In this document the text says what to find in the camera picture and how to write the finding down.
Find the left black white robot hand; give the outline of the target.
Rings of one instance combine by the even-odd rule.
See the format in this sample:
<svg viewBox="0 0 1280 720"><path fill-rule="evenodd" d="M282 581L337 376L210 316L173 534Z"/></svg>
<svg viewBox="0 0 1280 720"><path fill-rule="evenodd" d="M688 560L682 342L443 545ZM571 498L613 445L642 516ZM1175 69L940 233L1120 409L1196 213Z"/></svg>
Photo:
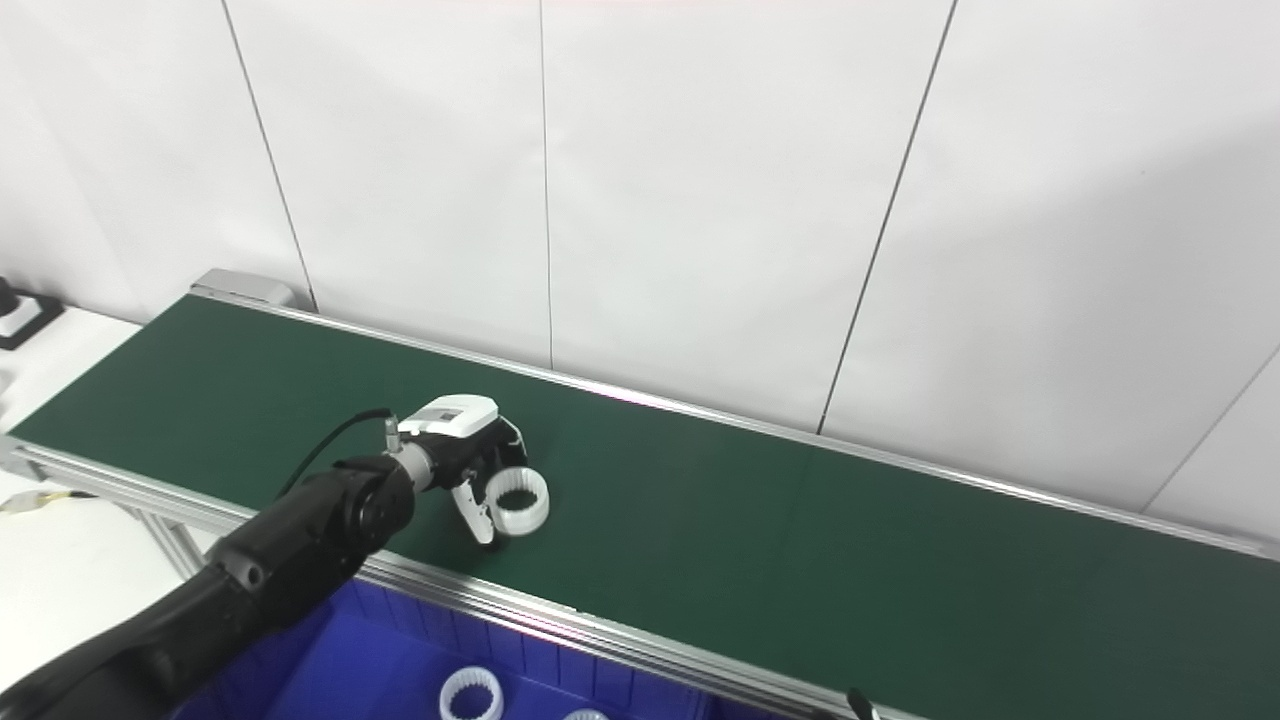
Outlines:
<svg viewBox="0 0 1280 720"><path fill-rule="evenodd" d="M529 462L524 436L500 415L493 398L447 395L396 423L387 454L403 468L413 492L444 489L465 525L484 548L498 528L485 501L488 482L500 470Z"/></svg>

